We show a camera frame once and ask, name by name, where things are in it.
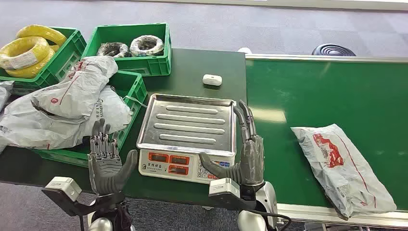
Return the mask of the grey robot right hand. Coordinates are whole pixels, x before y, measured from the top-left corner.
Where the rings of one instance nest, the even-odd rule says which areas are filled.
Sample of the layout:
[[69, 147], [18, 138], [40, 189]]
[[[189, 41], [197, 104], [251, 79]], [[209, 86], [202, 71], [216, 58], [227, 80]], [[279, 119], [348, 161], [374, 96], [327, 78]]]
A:
[[223, 167], [210, 160], [207, 153], [199, 153], [202, 166], [219, 179], [230, 178], [239, 185], [256, 186], [264, 182], [263, 138], [257, 134], [251, 109], [240, 100], [233, 111], [241, 129], [241, 159], [233, 166]]

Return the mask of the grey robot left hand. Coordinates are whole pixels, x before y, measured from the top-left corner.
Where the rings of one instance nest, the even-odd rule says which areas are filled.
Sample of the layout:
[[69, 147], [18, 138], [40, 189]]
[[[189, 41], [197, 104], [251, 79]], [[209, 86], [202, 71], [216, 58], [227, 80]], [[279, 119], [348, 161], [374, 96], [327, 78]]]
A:
[[110, 124], [101, 118], [93, 124], [88, 154], [89, 180], [92, 190], [98, 195], [122, 192], [129, 177], [138, 164], [138, 151], [130, 150], [123, 163], [119, 155], [118, 132], [110, 137]]

